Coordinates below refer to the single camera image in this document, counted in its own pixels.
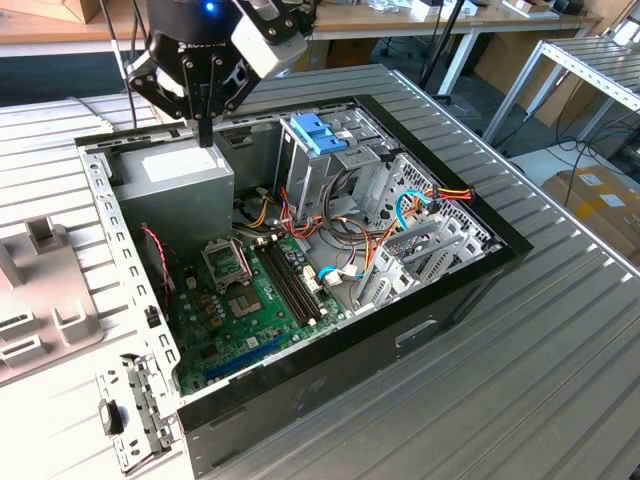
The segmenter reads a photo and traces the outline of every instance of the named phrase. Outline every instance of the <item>green motherboard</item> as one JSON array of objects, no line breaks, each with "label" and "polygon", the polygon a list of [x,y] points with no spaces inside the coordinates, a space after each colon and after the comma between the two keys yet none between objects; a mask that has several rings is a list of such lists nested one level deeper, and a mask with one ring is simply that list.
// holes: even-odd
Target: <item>green motherboard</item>
[{"label": "green motherboard", "polygon": [[[295,239],[286,236],[278,240],[274,248],[276,246],[277,253],[287,258],[291,268],[286,281],[298,277],[298,286],[304,284],[302,272],[310,266]],[[312,300],[315,305],[311,308],[321,314],[308,323],[301,321],[300,307],[295,301],[292,303],[291,293],[285,291],[282,276],[273,275],[271,259],[257,246],[246,247],[244,251],[252,278],[245,284],[230,284],[224,291],[216,290],[202,256],[170,272],[176,288],[170,301],[169,326],[182,357],[177,374],[183,395],[315,335],[344,318],[342,307],[330,293],[324,288],[312,292],[305,285],[307,290],[302,296]],[[234,262],[228,251],[222,253],[221,258],[209,258],[210,264],[225,273],[237,268]]]}]

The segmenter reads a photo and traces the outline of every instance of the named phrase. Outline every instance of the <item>red cable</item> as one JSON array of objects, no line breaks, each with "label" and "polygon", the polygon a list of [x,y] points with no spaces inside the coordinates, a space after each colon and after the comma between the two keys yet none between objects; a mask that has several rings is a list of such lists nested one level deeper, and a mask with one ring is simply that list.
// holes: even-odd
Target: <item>red cable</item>
[{"label": "red cable", "polygon": [[160,242],[156,234],[149,230],[149,228],[141,226],[140,229],[151,237],[151,239],[155,242],[156,247],[158,248],[158,252],[160,253],[160,260],[162,260],[162,273],[164,277],[164,300],[167,305],[167,310],[169,310],[169,270],[167,269],[167,259],[164,256],[162,243]]}]

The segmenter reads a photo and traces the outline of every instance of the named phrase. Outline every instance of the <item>wooden desk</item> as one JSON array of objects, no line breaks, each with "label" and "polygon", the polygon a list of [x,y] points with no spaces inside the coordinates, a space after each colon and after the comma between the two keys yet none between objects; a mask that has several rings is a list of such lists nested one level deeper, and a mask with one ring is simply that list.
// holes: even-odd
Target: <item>wooden desk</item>
[{"label": "wooden desk", "polygon": [[[586,36],[600,17],[561,16],[560,19],[530,20],[492,0],[492,5],[481,9],[474,17],[461,17],[453,29],[454,34],[464,35],[454,56],[440,94],[451,93],[467,61],[478,35],[488,32],[532,30],[578,30],[576,37]],[[146,16],[144,0],[140,2]],[[116,35],[122,49],[129,49],[133,16],[129,0],[111,0],[109,10]],[[22,13],[1,11],[0,57],[93,53],[111,50],[109,35],[102,13],[88,25],[64,22]],[[320,4],[314,41],[347,38],[380,38],[412,35],[431,35],[436,17],[419,21],[411,17],[408,9],[398,13],[379,13],[366,5]],[[138,48],[143,48],[138,40]]]}]

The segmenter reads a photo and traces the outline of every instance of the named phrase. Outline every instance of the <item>slotted metal surface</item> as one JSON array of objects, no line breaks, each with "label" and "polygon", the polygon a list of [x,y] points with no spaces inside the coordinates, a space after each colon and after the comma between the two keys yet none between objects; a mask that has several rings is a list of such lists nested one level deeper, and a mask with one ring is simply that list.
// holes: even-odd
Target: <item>slotted metal surface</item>
[{"label": "slotted metal surface", "polygon": [[[459,327],[211,478],[626,479],[640,462],[635,271],[381,66],[264,82],[242,110],[356,93],[374,95],[535,250]],[[124,97],[91,102],[117,127],[129,126]],[[137,105],[143,124],[153,123]],[[8,478],[119,475],[93,373],[139,340],[72,147],[97,125],[72,102],[0,110],[0,235],[44,212],[70,228],[107,328],[98,347],[0,390],[3,472],[22,474]],[[177,447],[133,478],[190,475]]]},{"label": "slotted metal surface", "polygon": [[640,108],[640,52],[600,37],[548,41],[541,51],[627,108]]}]

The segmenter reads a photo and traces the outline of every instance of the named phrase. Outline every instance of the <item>ram slot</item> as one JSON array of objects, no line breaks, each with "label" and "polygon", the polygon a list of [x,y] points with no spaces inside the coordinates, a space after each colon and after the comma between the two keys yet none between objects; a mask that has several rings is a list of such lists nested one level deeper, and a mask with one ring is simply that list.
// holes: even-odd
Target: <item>ram slot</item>
[{"label": "ram slot", "polygon": [[320,318],[320,310],[316,305],[315,300],[307,290],[307,288],[302,284],[300,277],[296,274],[295,270],[291,267],[289,262],[284,256],[284,252],[280,250],[278,246],[274,246],[271,249],[271,255],[278,268],[283,273],[283,275],[291,282],[291,286],[295,289],[296,299],[298,299],[304,306],[305,312],[310,315],[310,318],[319,319]]},{"label": "ram slot", "polygon": [[300,279],[287,263],[277,246],[270,246],[258,251],[258,258],[269,273],[278,292],[290,308],[300,326],[305,326],[310,319],[318,319],[320,312]]}]

